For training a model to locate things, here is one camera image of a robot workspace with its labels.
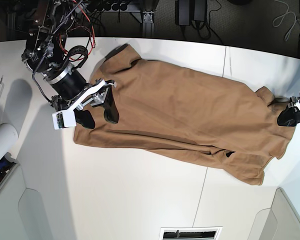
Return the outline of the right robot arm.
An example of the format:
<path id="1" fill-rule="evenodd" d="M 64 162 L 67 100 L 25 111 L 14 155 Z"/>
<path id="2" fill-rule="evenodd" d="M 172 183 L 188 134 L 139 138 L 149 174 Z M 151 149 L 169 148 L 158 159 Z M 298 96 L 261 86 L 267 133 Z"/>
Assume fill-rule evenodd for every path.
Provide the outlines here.
<path id="1" fill-rule="evenodd" d="M 66 49 L 68 32 L 74 30 L 78 11 L 86 15 L 81 0 L 40 0 L 21 56 L 32 72 L 32 80 L 36 80 L 36 74 L 42 74 L 56 91 L 51 98 L 45 97 L 55 109 L 52 121 L 56 130 L 77 124 L 93 129 L 96 124 L 92 114 L 85 109 L 87 105 L 102 107 L 104 119 L 111 124 L 117 124 L 120 119 L 112 90 L 116 82 L 98 79 L 88 83 L 78 71 L 96 46 L 94 27 L 86 27 L 87 46 Z"/>

